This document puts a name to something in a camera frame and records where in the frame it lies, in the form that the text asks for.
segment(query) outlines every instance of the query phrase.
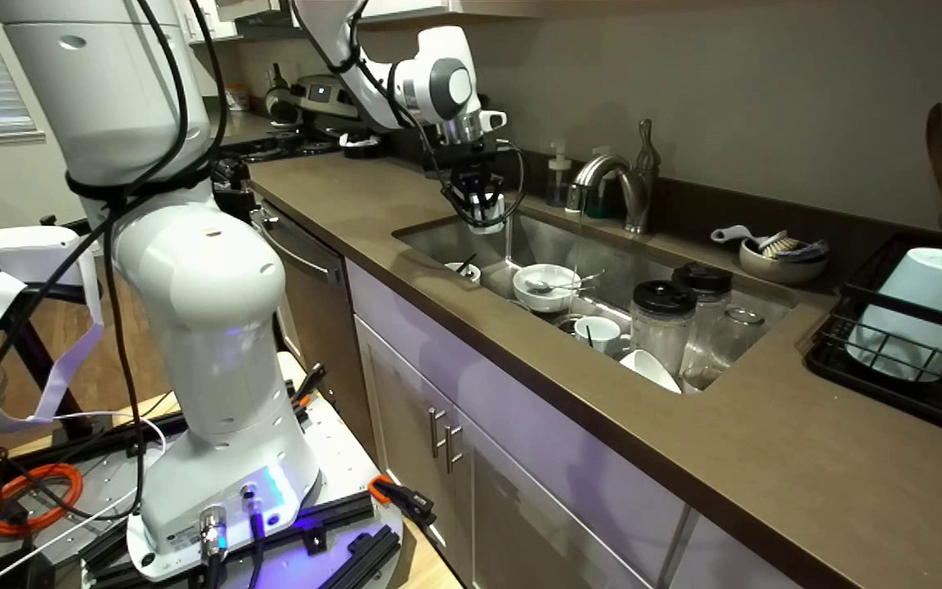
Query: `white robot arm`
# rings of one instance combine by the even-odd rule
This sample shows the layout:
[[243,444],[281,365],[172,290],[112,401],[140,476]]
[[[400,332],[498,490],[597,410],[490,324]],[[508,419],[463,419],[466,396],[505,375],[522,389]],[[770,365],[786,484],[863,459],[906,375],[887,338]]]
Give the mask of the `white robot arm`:
[[[449,146],[476,146],[508,126],[505,111],[480,108],[476,75],[463,30],[418,33],[418,53],[406,61],[372,61],[356,42],[356,22],[369,0],[291,0],[297,22],[335,75],[343,79],[362,114],[382,126],[432,125]],[[505,177],[476,160],[444,171],[440,196],[470,232],[505,229]]]
[[508,126],[505,111],[485,111],[476,101],[463,30],[426,30],[413,59],[387,64],[356,42],[366,0],[293,0],[291,10],[376,126],[435,125],[449,144],[470,144]]
[[[449,144],[473,144],[508,125],[476,101],[461,30],[428,30],[414,59],[378,64],[354,35],[362,0],[293,0],[293,10],[378,126],[432,125]],[[211,206],[198,167],[211,125],[172,3],[0,0],[0,19],[62,144],[68,187],[92,227],[112,227],[112,262],[151,315],[189,426],[147,467],[147,500],[126,533],[133,565],[147,578],[198,565],[206,517],[249,541],[244,486],[271,490],[265,512],[283,530],[317,481],[275,364],[283,269]],[[476,167],[453,171],[444,196],[470,229],[500,229],[505,187]]]

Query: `bowl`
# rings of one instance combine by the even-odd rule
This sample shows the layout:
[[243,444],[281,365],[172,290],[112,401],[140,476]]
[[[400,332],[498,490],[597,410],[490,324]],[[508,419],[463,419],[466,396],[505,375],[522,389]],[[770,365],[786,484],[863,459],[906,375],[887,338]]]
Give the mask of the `bowl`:
[[533,315],[566,315],[580,299],[580,275],[566,264],[526,264],[511,278],[512,300]]

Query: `red cable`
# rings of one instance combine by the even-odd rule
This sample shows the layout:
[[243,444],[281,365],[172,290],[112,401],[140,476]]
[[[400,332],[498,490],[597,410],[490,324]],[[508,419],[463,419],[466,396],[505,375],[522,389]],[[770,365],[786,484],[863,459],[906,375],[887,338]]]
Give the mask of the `red cable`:
[[79,504],[79,497],[85,490],[85,476],[75,463],[66,463],[66,462],[40,463],[40,467],[5,481],[5,486],[0,490],[0,508],[4,508],[4,500],[13,500],[13,497],[34,490],[36,481],[66,481],[68,490],[66,490],[62,504],[29,517],[25,522],[0,519],[0,535],[22,541],[22,535],[34,535],[34,533],[52,527],[56,519],[62,519],[68,512],[68,508]]

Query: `sink basin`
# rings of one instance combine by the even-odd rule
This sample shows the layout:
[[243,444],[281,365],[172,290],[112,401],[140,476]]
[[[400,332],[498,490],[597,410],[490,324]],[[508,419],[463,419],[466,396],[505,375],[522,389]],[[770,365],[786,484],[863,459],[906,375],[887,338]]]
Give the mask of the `sink basin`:
[[[410,243],[418,255],[428,255],[432,262],[449,269],[470,259],[470,269],[476,269],[473,278],[480,278],[486,290],[511,299],[511,303],[511,281],[512,273],[522,264],[550,262],[580,273],[585,281],[580,303],[571,303],[566,315],[543,319],[571,330],[571,319],[583,315],[616,318],[625,330],[625,347],[613,354],[616,359],[627,354],[627,307],[633,283],[664,281],[676,264],[682,264],[682,259],[652,252],[637,243],[619,243],[613,234],[597,234],[589,227],[558,227],[529,213],[521,213],[512,222],[511,255],[505,255],[505,232],[473,234],[458,220],[413,227],[397,234]],[[731,289],[731,303],[763,318],[758,338],[792,307],[783,299],[754,293],[742,283]]]

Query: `dishwasher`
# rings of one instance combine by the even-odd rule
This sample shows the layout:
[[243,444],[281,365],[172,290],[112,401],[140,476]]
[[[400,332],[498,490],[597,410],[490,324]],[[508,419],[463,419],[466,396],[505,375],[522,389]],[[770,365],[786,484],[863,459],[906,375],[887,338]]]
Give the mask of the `dishwasher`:
[[325,364],[321,391],[376,459],[343,255],[271,204],[259,204],[255,227],[283,264],[281,343],[304,370]]

